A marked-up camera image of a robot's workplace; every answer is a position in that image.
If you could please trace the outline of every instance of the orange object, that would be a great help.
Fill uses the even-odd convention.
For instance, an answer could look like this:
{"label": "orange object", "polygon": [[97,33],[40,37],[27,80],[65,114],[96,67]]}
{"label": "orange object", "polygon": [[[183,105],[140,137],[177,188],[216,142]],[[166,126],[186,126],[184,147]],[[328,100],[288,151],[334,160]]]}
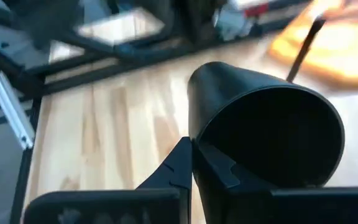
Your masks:
{"label": "orange object", "polygon": [[292,64],[309,32],[311,13],[328,18],[318,32],[301,69],[340,86],[358,87],[358,0],[315,0],[273,41],[269,54]]}

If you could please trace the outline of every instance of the table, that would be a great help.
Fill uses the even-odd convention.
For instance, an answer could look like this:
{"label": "table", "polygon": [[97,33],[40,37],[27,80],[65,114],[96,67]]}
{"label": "table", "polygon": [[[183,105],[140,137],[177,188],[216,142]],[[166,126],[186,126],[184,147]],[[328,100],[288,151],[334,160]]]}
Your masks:
{"label": "table", "polygon": [[[155,29],[144,16],[135,13],[88,24],[81,31],[116,43]],[[220,60],[286,77],[289,68],[266,55],[273,37],[274,34],[207,50],[43,97],[25,205],[56,190],[136,188],[181,136],[188,135],[186,83],[200,65]],[[51,60],[74,54],[78,51],[55,46]],[[110,63],[114,61],[104,60],[79,69],[92,70]],[[60,76],[75,73],[76,70]],[[295,83],[327,97],[345,125],[345,152],[328,185],[358,185],[358,92],[333,90],[304,73],[297,76]],[[205,223],[195,184],[191,215],[192,223]]]}

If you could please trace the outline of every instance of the red object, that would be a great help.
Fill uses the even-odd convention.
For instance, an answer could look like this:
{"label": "red object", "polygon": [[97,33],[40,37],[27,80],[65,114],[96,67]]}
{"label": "red object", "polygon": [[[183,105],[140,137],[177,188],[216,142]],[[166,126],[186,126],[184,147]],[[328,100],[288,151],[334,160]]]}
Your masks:
{"label": "red object", "polygon": [[245,15],[247,17],[252,17],[252,16],[258,16],[258,15],[261,15],[265,12],[267,12],[269,9],[269,4],[263,4],[263,5],[260,5],[260,6],[255,6],[255,7],[252,7],[250,9],[246,9],[244,11]]}

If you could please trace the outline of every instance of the black metal frame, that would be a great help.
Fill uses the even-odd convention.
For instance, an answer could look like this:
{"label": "black metal frame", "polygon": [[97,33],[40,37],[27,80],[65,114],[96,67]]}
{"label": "black metal frame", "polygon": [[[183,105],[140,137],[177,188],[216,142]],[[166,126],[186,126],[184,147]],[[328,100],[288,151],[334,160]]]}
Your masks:
{"label": "black metal frame", "polygon": [[[45,95],[73,88],[78,85],[95,82],[123,72],[164,62],[166,60],[190,55],[211,47],[218,47],[220,45],[226,45],[246,39],[258,38],[266,33],[285,28],[285,26],[287,26],[293,19],[293,17],[288,17],[268,24],[256,24],[250,31],[250,34],[241,39],[225,42],[219,38],[212,38],[208,41],[200,41],[198,39],[200,34],[196,33],[200,26],[200,20],[197,18],[196,12],[183,12],[185,11],[183,8],[179,11],[180,13],[177,15],[178,19],[174,25],[174,29],[163,29],[161,33],[151,37],[133,40],[115,46],[106,45],[97,40],[82,37],[74,32],[67,32],[64,35],[57,37],[57,40],[84,48],[85,53],[48,65],[25,69],[22,65],[15,63],[12,59],[0,52],[0,70],[7,75],[12,86],[23,93],[23,96],[19,98],[20,102],[33,100],[32,109],[27,110],[26,112],[30,116],[34,129],[36,129],[41,99]],[[3,9],[0,9],[0,26],[15,30],[21,29],[15,21],[14,16],[9,11]],[[180,45],[151,50],[161,42],[179,37],[185,40]],[[44,83],[45,77],[47,76],[55,75],[62,71],[71,70],[106,58],[118,58],[119,63],[99,68],[91,72],[77,74],[59,81]],[[5,122],[5,118],[1,117],[0,124]],[[12,206],[11,223],[19,223],[21,219],[31,158],[32,149],[24,151],[16,185],[14,203]]]}

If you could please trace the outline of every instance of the black cable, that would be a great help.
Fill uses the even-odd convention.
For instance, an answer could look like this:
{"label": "black cable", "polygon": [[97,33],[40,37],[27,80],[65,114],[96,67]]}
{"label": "black cable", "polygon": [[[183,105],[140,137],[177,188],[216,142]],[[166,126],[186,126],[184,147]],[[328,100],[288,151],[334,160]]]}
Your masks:
{"label": "black cable", "polygon": [[309,33],[306,36],[306,39],[303,42],[302,47],[299,50],[299,53],[296,56],[296,59],[292,64],[292,68],[291,68],[290,72],[288,73],[286,81],[292,83],[293,80],[295,79],[295,76],[298,73],[299,68],[301,67],[303,59],[305,59],[306,54],[309,52],[311,43],[313,42],[314,38],[316,37],[316,34],[323,27],[325,22],[326,21],[324,19],[317,19],[311,25]]}

